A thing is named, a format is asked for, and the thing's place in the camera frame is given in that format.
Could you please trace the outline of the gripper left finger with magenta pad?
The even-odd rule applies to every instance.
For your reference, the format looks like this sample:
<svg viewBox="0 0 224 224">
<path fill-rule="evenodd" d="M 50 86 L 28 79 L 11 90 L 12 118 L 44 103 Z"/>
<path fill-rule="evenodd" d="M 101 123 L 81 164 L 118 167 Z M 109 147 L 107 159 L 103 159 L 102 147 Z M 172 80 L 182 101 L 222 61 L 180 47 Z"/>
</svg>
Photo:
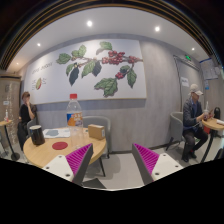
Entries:
<svg viewBox="0 0 224 224">
<path fill-rule="evenodd" d="M 81 186 L 92 155 L 93 144 L 90 143 L 66 156 L 56 156 L 43 170 Z"/>
</svg>

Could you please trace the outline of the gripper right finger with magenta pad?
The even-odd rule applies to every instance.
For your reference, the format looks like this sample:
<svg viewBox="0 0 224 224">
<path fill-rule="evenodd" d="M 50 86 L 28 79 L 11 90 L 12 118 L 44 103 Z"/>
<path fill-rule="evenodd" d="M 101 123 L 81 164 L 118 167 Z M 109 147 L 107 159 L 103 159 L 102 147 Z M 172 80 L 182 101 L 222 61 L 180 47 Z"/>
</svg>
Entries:
<svg viewBox="0 0 224 224">
<path fill-rule="evenodd" d="M 137 143 L 132 144 L 132 154 L 145 185 L 182 169 L 167 153 L 158 154 Z"/>
</svg>

